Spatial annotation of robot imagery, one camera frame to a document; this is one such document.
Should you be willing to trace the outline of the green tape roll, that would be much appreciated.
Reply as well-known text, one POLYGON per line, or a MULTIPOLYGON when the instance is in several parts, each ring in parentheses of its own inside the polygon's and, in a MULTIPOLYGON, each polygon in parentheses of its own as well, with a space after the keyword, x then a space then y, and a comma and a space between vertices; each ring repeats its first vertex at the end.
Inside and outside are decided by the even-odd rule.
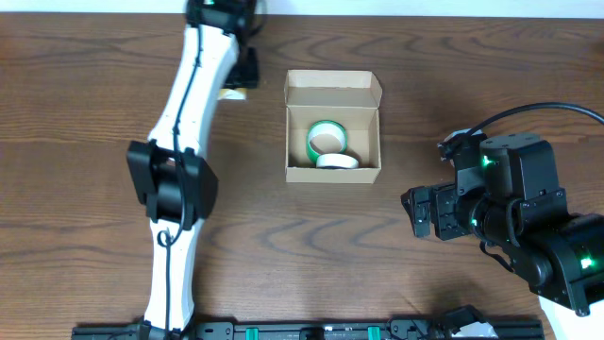
POLYGON ((307 155, 312 163, 325 154, 343 153, 347 148, 347 132, 330 120, 315 122, 306 137, 307 155))

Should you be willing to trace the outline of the brown cardboard box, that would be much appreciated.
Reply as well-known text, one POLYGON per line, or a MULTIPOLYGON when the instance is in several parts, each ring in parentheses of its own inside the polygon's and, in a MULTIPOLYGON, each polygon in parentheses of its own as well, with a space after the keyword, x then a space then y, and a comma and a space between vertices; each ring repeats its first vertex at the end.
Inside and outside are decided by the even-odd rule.
POLYGON ((379 104, 382 88, 369 71, 290 70, 285 80, 285 179, 290 183, 372 184, 381 170, 379 104), (347 132, 343 153, 356 169, 317 168, 306 137, 318 121, 339 123, 347 132))

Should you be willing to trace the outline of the white tape roll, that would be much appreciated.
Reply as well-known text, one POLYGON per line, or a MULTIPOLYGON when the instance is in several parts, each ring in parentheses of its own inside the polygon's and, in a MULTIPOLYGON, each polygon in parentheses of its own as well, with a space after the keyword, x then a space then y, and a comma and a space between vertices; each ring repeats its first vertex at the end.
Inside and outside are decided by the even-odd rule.
POLYGON ((316 161, 317 168, 324 169, 356 169, 359 167, 357 159, 340 153, 320 155, 316 161))

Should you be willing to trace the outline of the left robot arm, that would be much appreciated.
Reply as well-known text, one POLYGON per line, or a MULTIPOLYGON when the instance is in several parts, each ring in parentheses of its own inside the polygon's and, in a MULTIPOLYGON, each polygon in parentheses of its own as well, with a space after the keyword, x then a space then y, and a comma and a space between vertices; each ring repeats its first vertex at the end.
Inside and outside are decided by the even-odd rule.
POLYGON ((146 141, 130 143, 128 170, 153 236, 151 293, 142 322, 116 339, 192 339, 197 241, 216 202, 207 163, 223 89, 254 88, 254 1, 189 1, 183 49, 166 106, 146 141))

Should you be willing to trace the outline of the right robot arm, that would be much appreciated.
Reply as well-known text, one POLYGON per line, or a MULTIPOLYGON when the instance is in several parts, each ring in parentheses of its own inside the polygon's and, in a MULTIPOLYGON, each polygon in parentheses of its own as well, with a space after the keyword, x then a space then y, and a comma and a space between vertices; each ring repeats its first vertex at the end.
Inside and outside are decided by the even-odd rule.
POLYGON ((603 325, 603 217, 571 213, 549 142, 532 133, 454 133, 441 143, 455 179, 401 196, 413 233, 465 235, 528 284, 559 339, 599 338, 603 325))

